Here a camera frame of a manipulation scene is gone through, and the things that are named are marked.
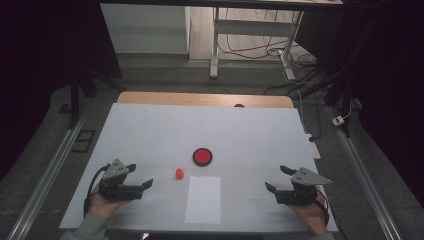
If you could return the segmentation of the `person's right hand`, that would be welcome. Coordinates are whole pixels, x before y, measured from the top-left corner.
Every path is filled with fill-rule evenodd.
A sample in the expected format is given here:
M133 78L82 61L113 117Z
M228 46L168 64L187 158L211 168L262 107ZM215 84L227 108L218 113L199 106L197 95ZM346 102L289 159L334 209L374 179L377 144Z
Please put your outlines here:
M305 206L289 205L289 208L297 214L314 236L322 236L328 233L324 212L315 203Z

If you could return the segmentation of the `white power strip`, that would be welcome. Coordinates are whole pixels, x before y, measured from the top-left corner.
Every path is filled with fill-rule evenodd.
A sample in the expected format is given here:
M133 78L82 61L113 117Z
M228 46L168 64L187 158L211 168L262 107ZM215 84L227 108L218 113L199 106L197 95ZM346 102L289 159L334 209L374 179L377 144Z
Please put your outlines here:
M319 160L321 158L321 155L319 153L319 150L317 148L317 145L315 144L315 140L311 134L306 134L306 138L310 144L311 154L312 158L314 160Z

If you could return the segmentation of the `black floor socket plate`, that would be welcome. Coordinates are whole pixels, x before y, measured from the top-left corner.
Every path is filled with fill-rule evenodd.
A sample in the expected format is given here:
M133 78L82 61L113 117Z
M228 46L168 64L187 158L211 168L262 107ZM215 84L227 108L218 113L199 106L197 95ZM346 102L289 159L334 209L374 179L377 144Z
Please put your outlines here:
M95 133L95 130L80 130L71 151L76 153L87 153L93 143Z

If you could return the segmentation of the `black metal stand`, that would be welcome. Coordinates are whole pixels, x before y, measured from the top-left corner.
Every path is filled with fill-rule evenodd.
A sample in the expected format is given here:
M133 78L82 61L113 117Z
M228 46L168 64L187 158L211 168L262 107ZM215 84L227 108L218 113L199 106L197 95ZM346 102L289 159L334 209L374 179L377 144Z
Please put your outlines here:
M347 62L333 75L327 77L317 85L300 93L299 98L304 98L312 93L329 86L330 90L324 98L326 106L335 106L339 100L342 100L342 118L344 123L340 125L342 132L346 137L350 137L349 116L351 114L351 99L353 85L353 63Z
M73 129L80 119L80 97L79 92L82 91L86 97L95 98L97 95L97 87L94 80L100 80L119 93L125 91L125 88L113 79L101 74L99 71L89 68L80 68L75 70L70 77L70 114L71 120L69 128Z

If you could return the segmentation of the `white desk frame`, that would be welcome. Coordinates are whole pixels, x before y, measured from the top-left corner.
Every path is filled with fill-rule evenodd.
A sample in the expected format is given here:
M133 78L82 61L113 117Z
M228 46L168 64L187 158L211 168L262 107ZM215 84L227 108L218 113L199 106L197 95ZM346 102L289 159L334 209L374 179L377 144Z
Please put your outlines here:
M259 22L250 20L221 20L220 10L215 8L213 18L213 45L210 65L210 78L216 79L218 75L218 37L220 34L246 35L246 36L271 36L286 37L287 42L279 58L283 64L284 73L288 80L294 80L295 75L289 63L289 54L295 36L300 26L302 11L295 11L293 20L288 22Z

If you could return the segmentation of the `large white table mat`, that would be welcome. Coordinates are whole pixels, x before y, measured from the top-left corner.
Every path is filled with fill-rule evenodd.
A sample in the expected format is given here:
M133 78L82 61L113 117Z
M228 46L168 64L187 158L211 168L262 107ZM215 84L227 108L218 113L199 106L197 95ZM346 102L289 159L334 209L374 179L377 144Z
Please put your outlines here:
M213 154L197 166L198 148ZM136 164L126 179L139 185L154 179L143 197L118 210L114 230L186 233L289 233L305 226L276 202L265 182L289 189L280 170L315 170L310 144L294 108L245 108L119 104L112 106L80 183L60 224L75 229L83 220L83 201L95 172L120 159ZM181 168L184 178L175 171ZM185 222L191 176L221 178L221 223Z

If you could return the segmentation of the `white paper sheet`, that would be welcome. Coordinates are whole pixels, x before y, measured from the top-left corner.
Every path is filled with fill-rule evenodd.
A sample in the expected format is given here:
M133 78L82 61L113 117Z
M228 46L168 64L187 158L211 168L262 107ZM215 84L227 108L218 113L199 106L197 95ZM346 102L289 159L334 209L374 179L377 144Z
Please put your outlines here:
M191 176L185 213L186 223L221 223L221 178Z

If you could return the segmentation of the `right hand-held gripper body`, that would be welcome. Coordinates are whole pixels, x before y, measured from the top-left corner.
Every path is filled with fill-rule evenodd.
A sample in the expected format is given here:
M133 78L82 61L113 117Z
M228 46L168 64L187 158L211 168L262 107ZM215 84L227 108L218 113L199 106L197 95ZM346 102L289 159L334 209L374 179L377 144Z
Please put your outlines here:
M277 190L275 193L278 204L305 206L317 198L317 185L328 185L332 181L304 167L297 169L291 177L292 190Z

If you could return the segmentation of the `round red ink pad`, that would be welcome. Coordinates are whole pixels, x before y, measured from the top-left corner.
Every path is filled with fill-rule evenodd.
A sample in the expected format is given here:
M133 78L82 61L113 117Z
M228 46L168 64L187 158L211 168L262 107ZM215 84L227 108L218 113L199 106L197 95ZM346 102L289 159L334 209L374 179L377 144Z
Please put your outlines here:
M198 148L194 151L192 159L197 166L205 167L212 162L213 154L207 148Z

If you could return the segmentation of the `aluminium floor rail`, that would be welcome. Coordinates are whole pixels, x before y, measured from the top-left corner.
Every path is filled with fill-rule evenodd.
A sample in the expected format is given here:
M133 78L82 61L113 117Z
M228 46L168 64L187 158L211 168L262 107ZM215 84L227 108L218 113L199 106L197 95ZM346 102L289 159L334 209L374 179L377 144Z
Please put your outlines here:
M369 175L362 158L360 157L351 138L348 137L340 126L335 127L337 135L348 155L351 165L367 196L368 202L375 212L376 219L387 240L402 240L400 231L396 226L385 202L377 191L377 188Z
M29 200L26 202L20 216L15 222L11 232L6 240L25 240L33 223L40 212L70 150L75 141L78 133L80 132L88 111L91 109L94 99L88 98L83 101L80 108L81 113L79 118L71 129L68 129L60 142L59 147L49 161L47 168L41 175L34 191L32 192Z

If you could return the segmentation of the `person's left hand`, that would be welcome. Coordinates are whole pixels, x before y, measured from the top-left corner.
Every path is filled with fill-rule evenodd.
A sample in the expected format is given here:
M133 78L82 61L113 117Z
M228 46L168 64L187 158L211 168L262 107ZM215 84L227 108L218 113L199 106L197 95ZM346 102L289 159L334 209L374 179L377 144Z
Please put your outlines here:
M128 201L112 201L105 199L99 193L99 186L96 186L90 193L88 212L105 220L110 220L117 210L128 204Z

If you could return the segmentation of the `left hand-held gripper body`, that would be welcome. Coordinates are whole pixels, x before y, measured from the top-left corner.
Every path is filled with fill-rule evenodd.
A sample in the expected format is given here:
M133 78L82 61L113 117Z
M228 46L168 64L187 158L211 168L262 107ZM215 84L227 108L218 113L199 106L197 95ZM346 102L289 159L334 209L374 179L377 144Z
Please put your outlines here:
M107 200L130 201L141 199L143 191L141 186L126 186L124 180L128 172L128 165L115 159L106 170L99 184L99 193Z

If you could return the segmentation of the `white cabinet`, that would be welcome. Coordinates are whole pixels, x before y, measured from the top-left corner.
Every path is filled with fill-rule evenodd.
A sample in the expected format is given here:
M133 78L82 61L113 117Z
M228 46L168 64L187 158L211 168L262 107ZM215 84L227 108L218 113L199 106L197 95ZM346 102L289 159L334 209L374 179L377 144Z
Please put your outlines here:
M189 53L189 7L102 3L101 9L116 53Z

